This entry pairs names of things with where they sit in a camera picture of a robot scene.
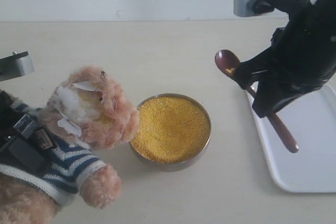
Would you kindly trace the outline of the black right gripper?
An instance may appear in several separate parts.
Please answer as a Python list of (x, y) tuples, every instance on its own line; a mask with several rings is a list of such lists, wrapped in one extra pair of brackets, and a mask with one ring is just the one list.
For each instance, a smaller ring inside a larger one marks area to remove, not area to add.
[(289, 21), (271, 49), (240, 62), (234, 81), (247, 90), (258, 82), (252, 108), (260, 118), (319, 90), (335, 73), (335, 0), (265, 0)]

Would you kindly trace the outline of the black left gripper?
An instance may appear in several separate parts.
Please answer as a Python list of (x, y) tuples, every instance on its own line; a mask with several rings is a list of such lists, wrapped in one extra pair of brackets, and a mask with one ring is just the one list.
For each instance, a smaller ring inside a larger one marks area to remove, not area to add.
[(46, 174), (52, 162), (25, 141), (38, 129), (38, 122), (30, 114), (14, 110), (13, 103), (11, 97), (1, 91), (1, 164), (29, 174)]

